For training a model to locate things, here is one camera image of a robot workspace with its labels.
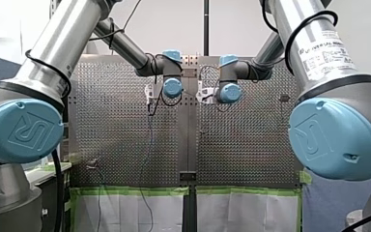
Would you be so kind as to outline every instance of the metal pole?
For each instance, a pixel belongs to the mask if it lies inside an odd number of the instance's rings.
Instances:
[[[210,52],[210,0],[204,0],[204,56],[209,56]]]
[[[95,34],[99,37],[103,37],[111,33],[111,23],[112,22],[108,19],[99,22],[95,28]],[[116,24],[114,24],[114,28],[116,31],[120,30]],[[109,44],[111,40],[111,48],[119,53],[119,55],[121,55],[136,69],[141,69],[147,64],[147,55],[125,33],[118,32],[114,34],[112,38],[106,37],[102,40],[106,44]]]

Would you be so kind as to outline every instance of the black cable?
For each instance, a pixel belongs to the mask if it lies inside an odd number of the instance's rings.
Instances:
[[[322,15],[331,15],[333,17],[333,25],[334,26],[336,26],[336,24],[338,23],[338,20],[339,20],[338,14],[336,14],[335,12],[332,12],[332,11],[324,10],[324,11],[318,12],[318,13],[304,19],[303,22],[300,23],[300,25],[297,27],[297,29],[295,29],[292,32],[291,36],[289,37],[288,42],[285,46],[285,64],[287,66],[288,71],[291,74],[294,74],[294,71],[292,70],[292,67],[291,67],[291,63],[290,63],[291,56],[290,55],[291,55],[291,47],[294,44],[295,38],[300,33],[300,31],[303,28],[305,28],[310,22],[312,22],[317,17],[322,16]]]
[[[158,102],[160,100],[161,95],[162,95],[162,88],[160,90],[160,93],[158,94],[157,102],[156,102],[156,105],[155,105],[155,109],[153,110],[153,113],[150,110],[150,105],[148,105],[148,107],[149,107],[149,116],[152,116],[153,117],[153,116],[156,115],[156,111],[157,111],[157,107],[158,107]]]
[[[144,196],[144,193],[143,193],[143,188],[141,187],[141,184],[143,182],[144,168],[150,162],[150,157],[151,157],[151,154],[152,154],[152,148],[153,148],[153,142],[154,142],[154,139],[153,139],[153,116],[150,116],[150,114],[149,114],[149,116],[147,117],[147,120],[148,120],[148,123],[149,123],[149,130],[150,130],[150,144],[149,144],[149,149],[147,151],[147,156],[146,156],[146,158],[144,158],[143,163],[141,165],[140,177],[139,177],[139,180],[138,180],[138,186],[139,186],[139,189],[140,189],[141,197],[143,198],[143,201],[146,204],[146,207],[147,207],[147,209],[149,209],[149,212],[150,212],[150,218],[151,218],[151,221],[152,221],[152,225],[150,226],[149,232],[151,232],[151,231],[153,231],[153,227],[154,227],[153,211],[152,211],[152,208],[150,207],[149,203],[147,202],[146,197]]]
[[[172,60],[170,57],[168,57],[168,56],[166,56],[166,55],[163,55],[163,54],[157,54],[157,55],[156,55],[156,58],[157,58],[158,56],[164,57],[164,58],[166,58],[167,60],[173,62],[173,64],[175,64],[177,67],[179,67],[179,69],[180,69],[181,72],[183,71],[183,68],[182,68],[182,66],[179,64],[179,62],[174,61],[174,60]]]
[[[267,26],[275,33],[278,33],[278,30],[271,25],[271,23],[268,21],[268,18],[267,18],[267,12],[265,11],[265,5],[267,3],[267,0],[263,0],[262,2],[262,16],[263,16],[263,19],[265,21],[265,24],[267,24]]]
[[[342,230],[342,232],[355,232],[355,229],[370,222],[371,221],[371,216],[367,217],[367,218],[364,218],[360,221],[358,221],[357,223],[353,224],[353,225],[350,225],[348,226],[346,229]]]
[[[170,106],[170,107],[174,107],[174,106],[176,106],[177,104],[179,104],[179,103],[182,101],[182,99],[183,99],[183,93],[180,94],[179,99],[178,99],[175,103],[170,104],[170,103],[168,103],[167,101],[165,101],[164,96],[161,94],[161,100],[162,100],[162,102],[163,102],[166,106]]]
[[[98,229],[97,232],[100,230],[100,223],[101,223],[101,205],[100,205],[100,193],[101,193],[101,187],[105,186],[104,176],[100,171],[99,165],[96,166],[96,170],[99,173],[100,176],[100,186],[99,186],[99,192],[98,192],[98,208],[99,208],[99,220],[98,220]]]
[[[110,20],[110,32],[114,32],[114,20],[112,17],[108,18]],[[113,50],[111,49],[111,45],[113,45],[113,40],[114,36],[110,37],[110,42],[109,42],[109,50],[111,50],[111,54],[113,55]]]
[[[62,167],[56,149],[52,152],[52,158],[56,173],[56,219],[54,232],[60,232],[64,208],[63,200],[64,182],[62,176]]]
[[[279,60],[276,60],[274,62],[264,62],[264,63],[257,63],[255,61],[255,59],[252,59],[251,62],[261,68],[261,67],[268,67],[268,66],[277,65],[277,64],[281,63],[284,59],[285,59],[285,57],[282,57]]]
[[[156,57],[151,53],[146,53],[146,55],[149,55],[149,56],[152,57],[151,68],[152,68],[152,73],[155,75],[155,84],[157,84],[157,69],[158,69],[158,66],[157,66]]]
[[[130,16],[128,17],[128,20],[126,20],[125,26],[123,27],[124,30],[126,30],[126,27],[128,26],[128,23],[130,22],[131,18],[133,17],[135,11],[137,10],[138,5],[140,4],[142,0],[138,0],[138,2],[135,4],[134,9],[131,11]]]
[[[71,93],[71,81],[68,79],[68,77],[62,73],[60,70],[58,70],[56,67],[52,66],[52,65],[49,65],[47,64],[46,62],[42,61],[42,60],[39,60],[37,58],[34,58],[31,56],[31,50],[27,50],[25,52],[25,56],[26,58],[30,59],[31,61],[35,62],[35,63],[38,63],[42,66],[45,66],[47,68],[50,68],[51,70],[53,70],[54,72],[56,72],[65,82],[66,82],[66,89],[62,95],[62,99],[65,99],[68,97],[68,95]]]
[[[98,41],[98,40],[106,39],[107,37],[112,37],[112,36],[114,36],[114,34],[119,33],[119,32],[125,33],[125,30],[124,29],[119,29],[119,30],[116,30],[116,31],[111,32],[109,34],[106,34],[102,37],[96,37],[96,38],[89,39],[89,41]]]

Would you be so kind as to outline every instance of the blue end cap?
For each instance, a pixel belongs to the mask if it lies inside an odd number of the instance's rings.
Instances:
[[[42,159],[56,148],[62,136],[62,117],[52,105],[31,99],[0,105],[0,162]]]
[[[291,114],[289,136],[300,162],[330,179],[371,178],[371,124],[347,104],[316,98]]]
[[[234,103],[241,98],[243,91],[238,84],[225,85],[219,94],[220,101],[223,103]]]
[[[162,91],[167,98],[177,98],[183,92],[182,82],[176,78],[168,78],[164,81]]]
[[[174,61],[182,62],[182,53],[179,50],[165,50],[162,54]]]
[[[219,57],[219,66],[223,67],[237,61],[238,57],[236,55],[223,55]]]

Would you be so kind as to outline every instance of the label sticker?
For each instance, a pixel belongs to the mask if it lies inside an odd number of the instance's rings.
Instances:
[[[332,70],[357,69],[337,32],[324,31],[323,37],[298,51],[309,79],[319,80]]]

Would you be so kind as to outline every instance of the perforated metal panel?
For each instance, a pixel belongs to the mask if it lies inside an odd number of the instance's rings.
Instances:
[[[100,174],[87,168],[99,159],[108,185],[138,186],[148,154],[150,129],[144,88],[151,78],[135,75],[133,67],[116,56],[83,56],[75,70],[70,98],[74,186],[100,184]],[[152,121],[154,145],[144,166],[142,185],[178,185],[177,107],[160,105]]]
[[[200,58],[199,63],[214,65],[217,59]],[[217,70],[209,70],[203,74],[204,85],[215,86],[218,76]],[[301,169],[288,138],[289,115],[298,96],[294,78],[278,65],[271,80],[239,83],[243,98],[228,111],[199,106],[198,185],[294,188]],[[286,95],[289,101],[281,101]]]
[[[199,57],[198,66],[187,69],[193,73],[201,64],[215,65],[217,61]],[[205,86],[214,86],[218,72],[210,70],[203,79]],[[108,185],[139,185],[150,143],[144,87],[151,81],[136,76],[133,68],[116,56],[84,56],[80,60],[69,100],[70,150],[77,163],[71,174],[74,186],[100,184],[100,174],[87,168],[94,159],[99,159]],[[196,170],[200,186],[296,188],[301,166],[287,132],[298,95],[294,78],[278,65],[271,80],[239,83],[243,99],[227,112],[219,112],[214,105],[196,106],[197,78],[183,78],[186,96],[182,104],[158,107],[143,186],[177,186],[180,171]],[[286,96],[290,99],[281,101]]]

